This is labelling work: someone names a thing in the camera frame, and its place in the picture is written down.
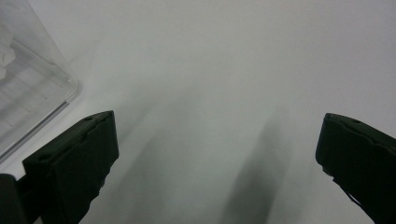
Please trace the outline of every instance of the white background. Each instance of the white background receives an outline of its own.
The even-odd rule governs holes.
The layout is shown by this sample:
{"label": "white background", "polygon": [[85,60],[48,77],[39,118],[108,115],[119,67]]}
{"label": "white background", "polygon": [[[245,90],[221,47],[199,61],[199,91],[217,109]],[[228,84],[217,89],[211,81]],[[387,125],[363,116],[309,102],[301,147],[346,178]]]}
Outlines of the white background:
{"label": "white background", "polygon": [[81,223],[373,223],[315,161],[333,112],[396,136],[392,0],[30,0],[79,97],[2,165],[114,110]]}

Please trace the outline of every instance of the white surface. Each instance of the white surface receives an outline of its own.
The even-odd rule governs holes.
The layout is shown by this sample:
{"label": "white surface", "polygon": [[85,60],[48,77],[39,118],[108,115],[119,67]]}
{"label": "white surface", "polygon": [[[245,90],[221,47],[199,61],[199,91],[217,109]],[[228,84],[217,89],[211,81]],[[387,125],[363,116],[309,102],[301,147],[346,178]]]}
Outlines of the white surface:
{"label": "white surface", "polygon": [[314,155],[326,112],[396,136],[396,2],[30,2],[83,92],[0,168],[115,110],[81,223],[373,223]]}

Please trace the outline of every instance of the transparent plastic container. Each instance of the transparent plastic container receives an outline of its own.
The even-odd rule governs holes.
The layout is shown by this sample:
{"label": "transparent plastic container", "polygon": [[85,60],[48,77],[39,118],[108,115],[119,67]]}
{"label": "transparent plastic container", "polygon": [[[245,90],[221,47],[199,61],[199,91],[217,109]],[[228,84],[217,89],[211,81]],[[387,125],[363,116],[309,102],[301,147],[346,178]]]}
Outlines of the transparent plastic container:
{"label": "transparent plastic container", "polygon": [[78,92],[60,51],[26,0],[0,0],[0,162]]}

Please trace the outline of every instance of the white table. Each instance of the white table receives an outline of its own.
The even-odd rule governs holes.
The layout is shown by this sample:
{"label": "white table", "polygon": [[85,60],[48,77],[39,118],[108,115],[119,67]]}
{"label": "white table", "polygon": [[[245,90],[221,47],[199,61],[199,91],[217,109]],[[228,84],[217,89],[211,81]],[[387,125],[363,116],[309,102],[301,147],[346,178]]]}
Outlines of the white table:
{"label": "white table", "polygon": [[314,156],[326,112],[396,136],[395,1],[29,2],[82,92],[0,168],[113,109],[81,223],[373,223]]}

